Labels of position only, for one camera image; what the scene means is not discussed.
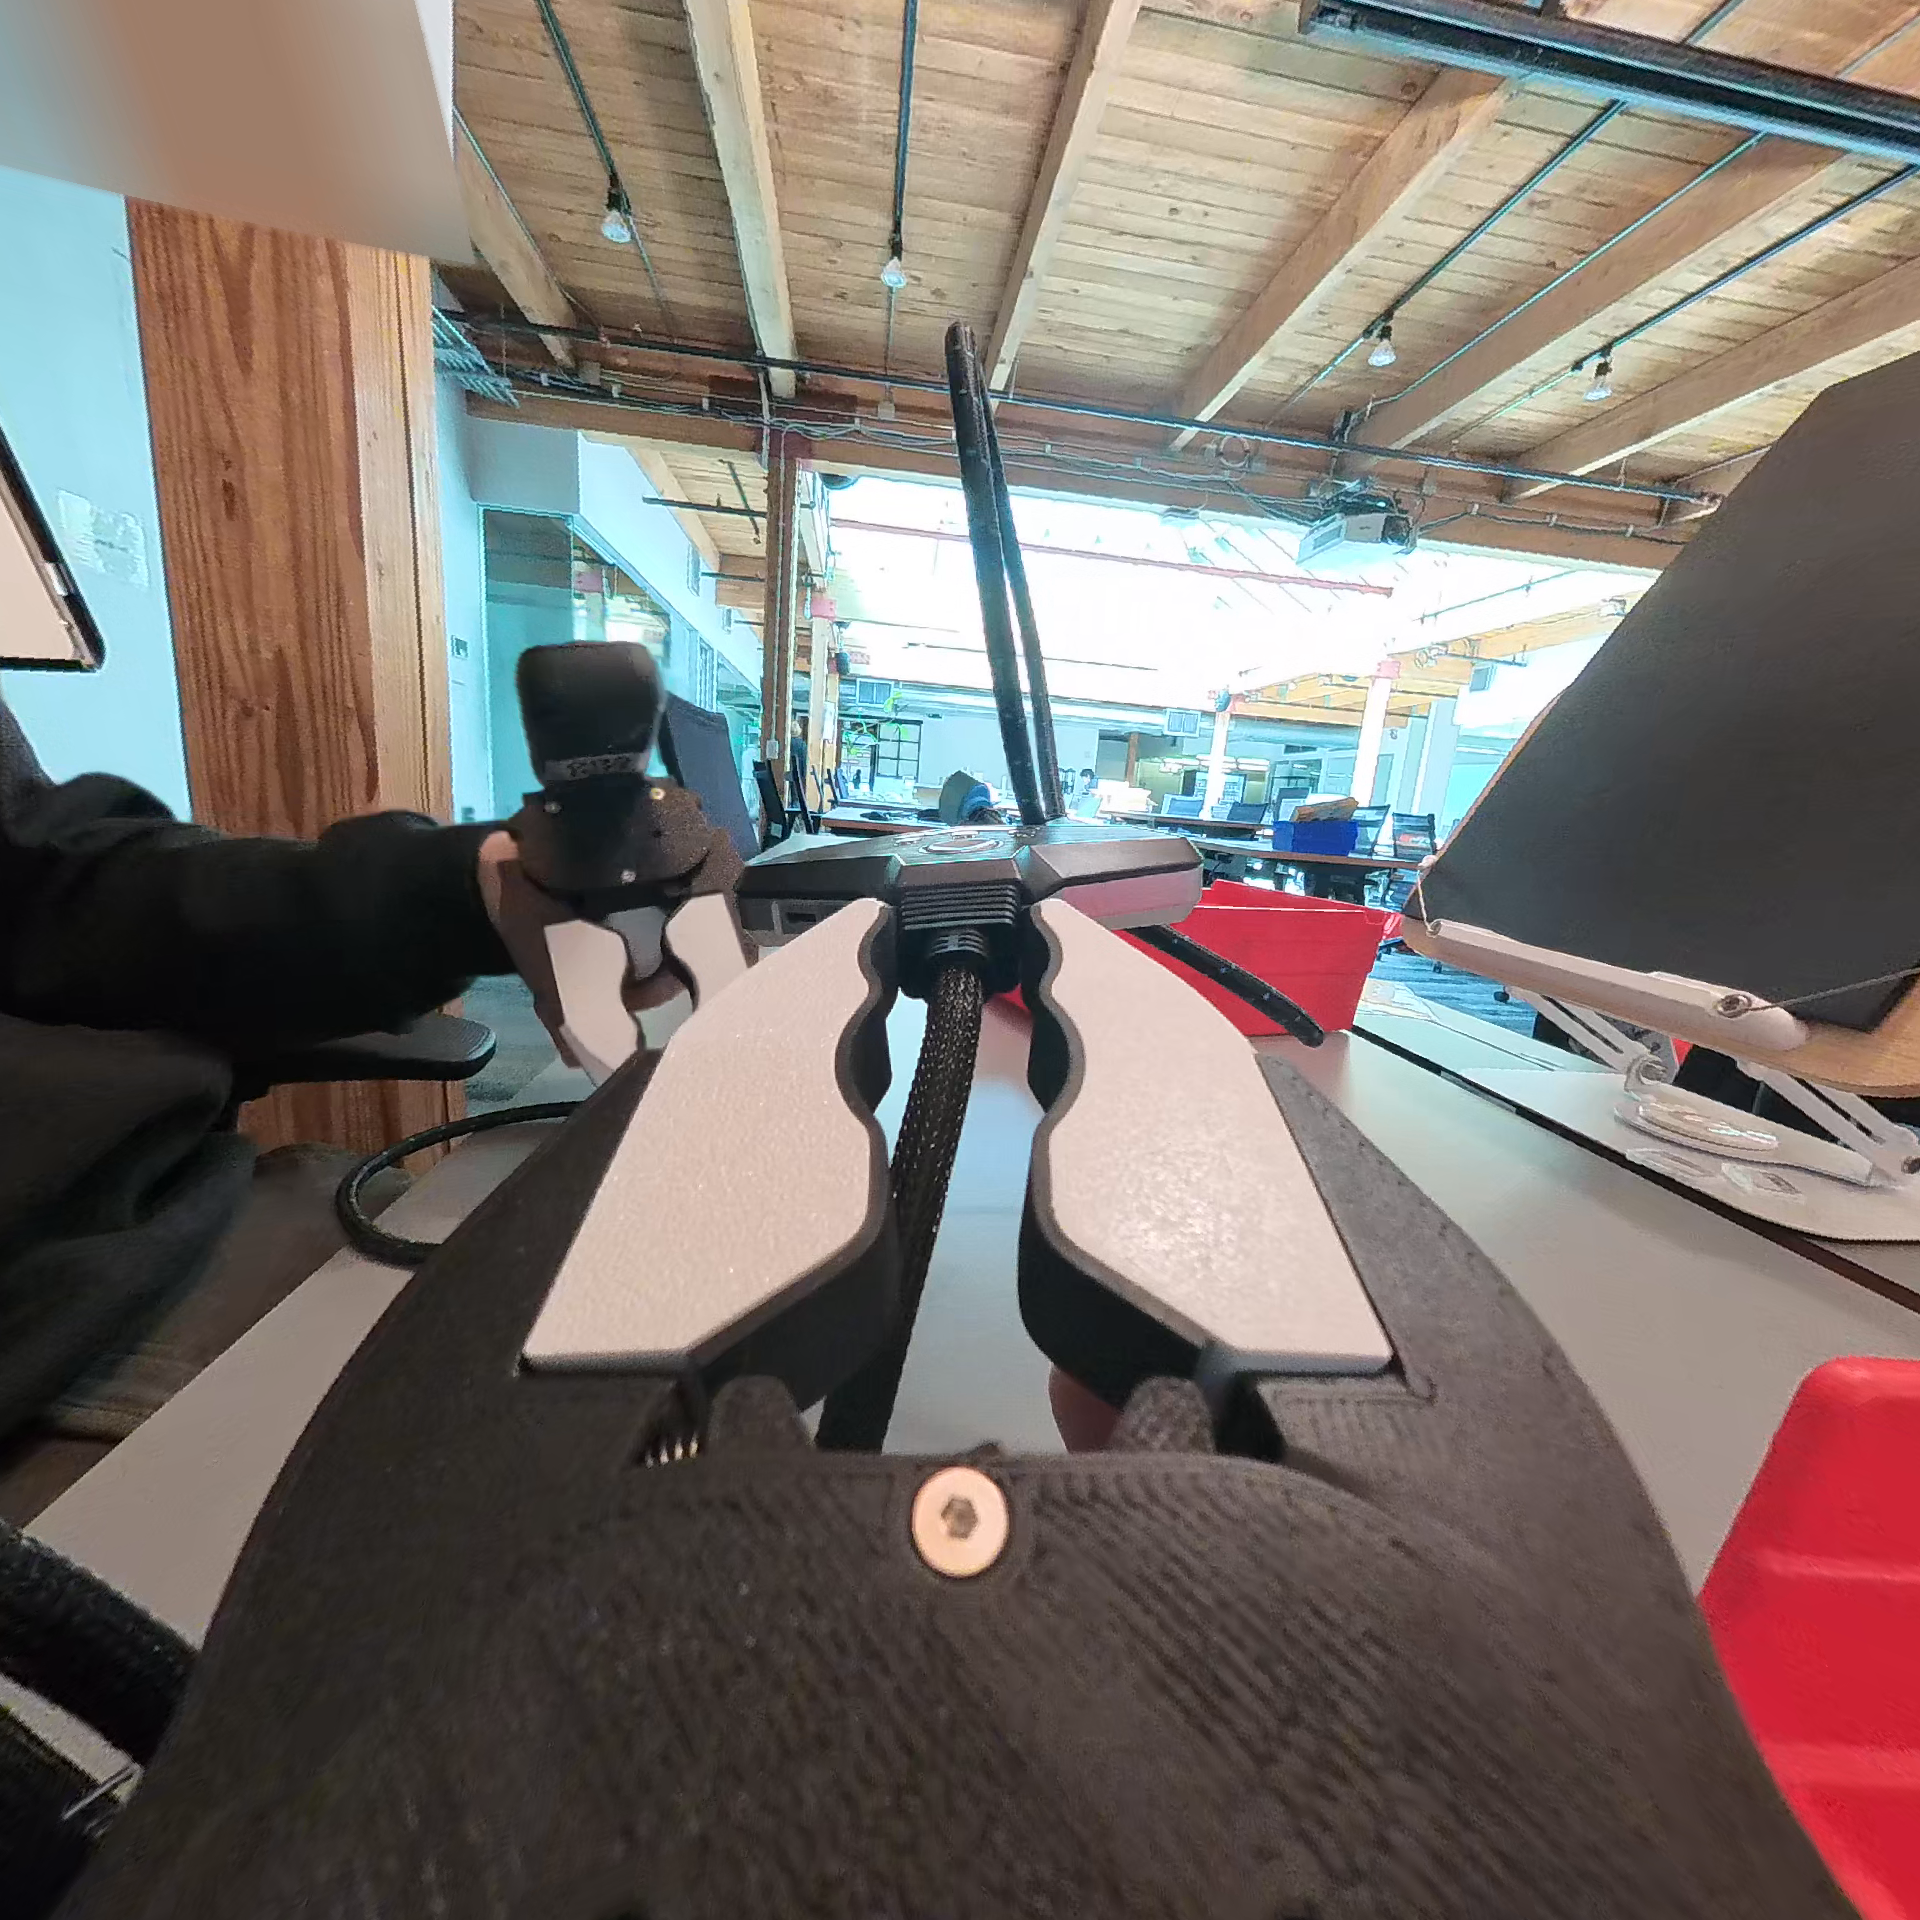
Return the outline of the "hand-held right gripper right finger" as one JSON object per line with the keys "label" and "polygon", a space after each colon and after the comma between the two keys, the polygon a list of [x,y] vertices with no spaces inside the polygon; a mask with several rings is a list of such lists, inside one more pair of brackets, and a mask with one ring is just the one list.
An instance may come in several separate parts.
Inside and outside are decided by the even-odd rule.
{"label": "hand-held right gripper right finger", "polygon": [[1214,1412],[1259,1379],[1385,1377],[1388,1330],[1248,1037],[1066,900],[1031,926],[1032,1342],[1112,1408],[1156,1377]]}

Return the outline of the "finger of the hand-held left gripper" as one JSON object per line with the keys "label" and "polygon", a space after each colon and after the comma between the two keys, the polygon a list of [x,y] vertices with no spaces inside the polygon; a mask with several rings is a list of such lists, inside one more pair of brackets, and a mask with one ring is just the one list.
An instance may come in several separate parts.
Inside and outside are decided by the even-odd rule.
{"label": "finger of the hand-held left gripper", "polygon": [[558,1009],[558,1040],[593,1085],[609,1081],[645,1044],[631,982],[663,961],[663,911],[614,911],[604,921],[560,919],[543,927]]}
{"label": "finger of the hand-held left gripper", "polygon": [[685,1020],[691,1020],[757,966],[733,894],[696,894],[664,921],[663,955],[685,984]]}

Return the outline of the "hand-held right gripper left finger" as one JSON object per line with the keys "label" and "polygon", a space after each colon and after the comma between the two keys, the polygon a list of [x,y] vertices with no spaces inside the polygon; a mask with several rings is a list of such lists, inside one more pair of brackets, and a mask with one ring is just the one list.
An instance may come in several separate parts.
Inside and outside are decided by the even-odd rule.
{"label": "hand-held right gripper left finger", "polygon": [[657,1054],[522,1345],[535,1375],[781,1379],[824,1401],[901,1305],[878,1105],[895,911],[846,904]]}

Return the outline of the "person's left forearm black sleeve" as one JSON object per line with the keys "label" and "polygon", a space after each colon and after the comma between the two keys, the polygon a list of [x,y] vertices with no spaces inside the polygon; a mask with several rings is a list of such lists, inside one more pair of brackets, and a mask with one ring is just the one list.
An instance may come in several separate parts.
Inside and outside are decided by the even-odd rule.
{"label": "person's left forearm black sleeve", "polygon": [[396,1030],[512,969],[482,828],[374,812],[223,836],[142,786],[4,772],[3,1005],[258,1054]]}

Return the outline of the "white desk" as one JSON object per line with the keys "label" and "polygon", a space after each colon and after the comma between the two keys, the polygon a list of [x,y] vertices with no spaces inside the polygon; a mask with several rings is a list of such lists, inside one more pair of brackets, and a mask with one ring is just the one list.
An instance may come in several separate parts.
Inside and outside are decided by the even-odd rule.
{"label": "white desk", "polygon": [[[884,1448],[1061,1445],[1015,1288],[1041,1116],[1028,1015],[988,1009],[970,1109]],[[1801,1381],[1843,1356],[1917,1358],[1914,1250],[1866,1279],[1645,1177],[1370,1035],[1260,1042],[1492,1259],[1587,1381],[1700,1583]],[[191,1640],[299,1436],[407,1275],[327,1259],[24,1529]]]}

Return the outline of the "black office chair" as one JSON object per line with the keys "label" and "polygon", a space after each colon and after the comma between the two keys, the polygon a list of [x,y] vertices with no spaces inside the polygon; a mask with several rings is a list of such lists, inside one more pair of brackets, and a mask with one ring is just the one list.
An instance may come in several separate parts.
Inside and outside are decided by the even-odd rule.
{"label": "black office chair", "polygon": [[760,832],[724,713],[669,691],[658,750],[666,772],[699,799],[706,821],[731,840],[743,862],[752,862]]}

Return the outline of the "red plastic bin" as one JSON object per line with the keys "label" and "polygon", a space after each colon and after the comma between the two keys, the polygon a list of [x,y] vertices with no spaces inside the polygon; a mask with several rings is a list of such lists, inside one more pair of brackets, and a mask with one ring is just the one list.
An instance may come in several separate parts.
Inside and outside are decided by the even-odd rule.
{"label": "red plastic bin", "polygon": [[1402,915],[1367,904],[1220,877],[1176,929],[1292,998],[1326,1032],[1346,1032],[1380,947]]}
{"label": "red plastic bin", "polygon": [[1869,1917],[1919,1914],[1919,1364],[1793,1393],[1698,1596],[1768,1770]]}

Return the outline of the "wooden pillar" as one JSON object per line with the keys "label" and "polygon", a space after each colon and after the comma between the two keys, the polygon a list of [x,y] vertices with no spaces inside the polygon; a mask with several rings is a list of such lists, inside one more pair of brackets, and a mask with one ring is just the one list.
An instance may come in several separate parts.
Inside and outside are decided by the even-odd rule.
{"label": "wooden pillar", "polygon": [[431,269],[127,210],[188,794],[229,833],[449,820]]}

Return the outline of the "white folding stand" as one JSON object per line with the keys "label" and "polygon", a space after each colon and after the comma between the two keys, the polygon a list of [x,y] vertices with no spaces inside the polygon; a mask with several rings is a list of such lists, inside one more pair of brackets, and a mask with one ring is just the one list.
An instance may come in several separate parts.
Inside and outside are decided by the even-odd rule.
{"label": "white folding stand", "polygon": [[[1708,982],[1677,971],[1638,971],[1597,958],[1522,941],[1461,919],[1404,919],[1407,944],[1440,964],[1497,980],[1544,1014],[1572,1042],[1597,1047],[1616,1063],[1625,1103],[1620,1121],[1662,1144],[1705,1150],[1722,1165],[1807,1172],[1833,1185],[1917,1195],[1917,1129],[1880,1113],[1845,1071],[1863,1071],[1866,1058],[1816,1065],[1810,1050],[1834,1026],[1829,1003],[1866,990],[1917,987],[1917,966],[1873,974],[1813,991],[1768,995],[1754,987]],[[1736,1069],[1834,1144],[1824,1161],[1810,1161],[1813,1135],[1794,1128],[1764,1133],[1757,1116],[1691,1117],[1665,1068],[1648,1047],[1616,1032],[1623,1020],[1668,1044],[1721,1052]]]}

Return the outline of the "person in black sleeve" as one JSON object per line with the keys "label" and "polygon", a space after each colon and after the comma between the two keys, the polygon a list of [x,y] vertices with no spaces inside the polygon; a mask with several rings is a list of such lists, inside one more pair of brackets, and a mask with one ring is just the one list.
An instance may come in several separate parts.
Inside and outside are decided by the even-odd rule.
{"label": "person in black sleeve", "polygon": [[194,1281],[252,1177],[224,1119],[246,852],[52,779],[4,711],[4,1440]]}

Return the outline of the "ceiling projector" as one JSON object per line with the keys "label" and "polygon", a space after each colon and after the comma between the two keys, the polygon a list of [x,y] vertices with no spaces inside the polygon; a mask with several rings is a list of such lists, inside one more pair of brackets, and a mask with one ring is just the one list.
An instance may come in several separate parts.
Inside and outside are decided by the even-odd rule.
{"label": "ceiling projector", "polygon": [[1407,558],[1421,535],[1413,515],[1391,499],[1335,505],[1304,527],[1296,547],[1303,569],[1350,567]]}

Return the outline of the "black laptop on white stand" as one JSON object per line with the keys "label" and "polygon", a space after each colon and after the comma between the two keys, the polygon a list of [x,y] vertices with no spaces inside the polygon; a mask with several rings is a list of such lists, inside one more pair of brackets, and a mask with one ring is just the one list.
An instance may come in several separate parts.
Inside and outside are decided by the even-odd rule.
{"label": "black laptop on white stand", "polygon": [[[1813,400],[1531,725],[1409,918],[1764,995],[1917,966],[1914,353]],[[1917,985],[1829,1015],[1813,1063],[1917,1094]]]}

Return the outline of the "wall notice paper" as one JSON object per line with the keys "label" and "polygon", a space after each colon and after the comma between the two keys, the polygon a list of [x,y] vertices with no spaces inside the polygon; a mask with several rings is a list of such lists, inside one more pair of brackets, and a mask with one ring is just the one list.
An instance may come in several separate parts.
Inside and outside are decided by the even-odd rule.
{"label": "wall notice paper", "polygon": [[153,585],[145,521],[130,512],[98,505],[81,491],[56,494],[61,550],[74,567],[147,594]]}

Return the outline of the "monitor with black frame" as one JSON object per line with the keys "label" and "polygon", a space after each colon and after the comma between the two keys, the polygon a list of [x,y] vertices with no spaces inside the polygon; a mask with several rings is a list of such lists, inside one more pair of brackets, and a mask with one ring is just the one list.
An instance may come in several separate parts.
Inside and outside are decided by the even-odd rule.
{"label": "monitor with black frame", "polygon": [[105,663],[107,640],[3,433],[3,667],[94,673]]}

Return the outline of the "black ceiling rail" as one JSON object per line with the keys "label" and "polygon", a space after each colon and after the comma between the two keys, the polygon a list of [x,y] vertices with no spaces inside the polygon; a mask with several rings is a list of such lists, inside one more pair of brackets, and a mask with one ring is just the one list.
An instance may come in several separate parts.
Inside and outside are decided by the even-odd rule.
{"label": "black ceiling rail", "polygon": [[1919,104],[1905,91],[1561,12],[1485,1],[1310,1],[1300,6],[1299,30],[1733,131],[1919,163]]}

